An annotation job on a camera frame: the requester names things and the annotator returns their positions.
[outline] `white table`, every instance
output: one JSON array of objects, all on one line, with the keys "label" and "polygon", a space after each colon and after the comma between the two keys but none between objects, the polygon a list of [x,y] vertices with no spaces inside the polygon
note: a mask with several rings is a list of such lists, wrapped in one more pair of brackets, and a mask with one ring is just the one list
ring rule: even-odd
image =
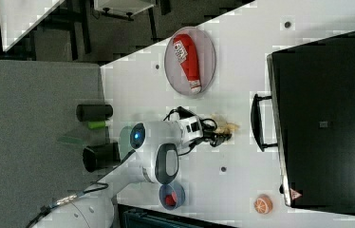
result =
[{"label": "white table", "polygon": [[[289,29],[284,28],[287,21],[292,22]],[[163,58],[169,39],[102,67],[104,96],[114,107],[110,134],[117,136],[127,124],[162,120],[179,105],[203,116],[219,113],[240,130],[218,148],[202,144],[180,159],[177,180],[187,199],[177,210],[162,208],[159,186],[151,183],[130,184],[118,194],[118,202],[234,227],[355,227],[355,217],[285,206],[278,192],[276,149],[262,153],[250,124],[254,93],[270,91],[267,55],[355,30],[355,1],[259,0],[198,28],[212,37],[217,62],[212,86],[196,99],[179,95],[167,82]],[[266,143],[273,143],[271,102],[264,104]],[[227,167],[226,173],[221,166]],[[273,202],[274,209],[265,216],[252,206],[260,194]]]},{"label": "white table", "polygon": [[65,0],[0,0],[3,51],[8,51]]}]

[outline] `plate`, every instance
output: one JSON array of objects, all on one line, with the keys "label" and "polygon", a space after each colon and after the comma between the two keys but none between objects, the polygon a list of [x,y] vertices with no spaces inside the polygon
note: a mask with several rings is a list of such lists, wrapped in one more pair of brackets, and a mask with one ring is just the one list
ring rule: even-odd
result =
[{"label": "plate", "polygon": [[174,37],[179,34],[188,34],[196,44],[198,69],[200,74],[201,91],[204,92],[210,85],[215,72],[215,50],[210,37],[195,27],[185,27],[178,30],[168,43],[165,52],[165,73],[172,88],[185,96],[194,96],[183,68],[178,62],[174,50]]}]

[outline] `suitcase handle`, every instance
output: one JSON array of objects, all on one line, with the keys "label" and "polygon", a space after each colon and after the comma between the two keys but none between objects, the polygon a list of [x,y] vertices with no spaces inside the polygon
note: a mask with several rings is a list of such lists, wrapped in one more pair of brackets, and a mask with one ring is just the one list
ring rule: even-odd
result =
[{"label": "suitcase handle", "polygon": [[260,112],[259,103],[261,101],[266,101],[271,98],[272,96],[260,97],[258,96],[258,94],[255,94],[252,102],[252,111],[251,111],[252,133],[254,135],[255,141],[257,142],[258,146],[263,152],[264,149],[266,148],[278,146],[278,143],[265,144],[264,137],[263,137],[263,124],[261,121],[261,112]]}]

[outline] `red warning label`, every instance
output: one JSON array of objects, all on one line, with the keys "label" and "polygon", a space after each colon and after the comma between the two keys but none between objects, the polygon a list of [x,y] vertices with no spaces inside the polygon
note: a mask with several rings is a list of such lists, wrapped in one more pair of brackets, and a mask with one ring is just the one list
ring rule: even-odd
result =
[{"label": "red warning label", "polygon": [[296,200],[300,197],[302,197],[302,194],[296,192],[295,190],[290,188],[290,197],[292,198],[292,200]]}]

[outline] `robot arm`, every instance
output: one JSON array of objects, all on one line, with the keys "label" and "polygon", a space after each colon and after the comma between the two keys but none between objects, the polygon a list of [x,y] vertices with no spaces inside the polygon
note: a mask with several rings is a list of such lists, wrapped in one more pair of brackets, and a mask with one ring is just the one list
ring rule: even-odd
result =
[{"label": "robot arm", "polygon": [[216,142],[213,128],[204,120],[182,107],[174,110],[179,114],[178,121],[138,123],[134,126],[130,133],[130,144],[134,150],[119,167],[98,181],[107,188],[96,191],[98,186],[94,184],[82,193],[56,201],[37,217],[44,218],[33,227],[109,228],[114,217],[111,199],[129,183],[172,182],[178,174],[180,151],[187,148],[191,151],[202,142]]}]

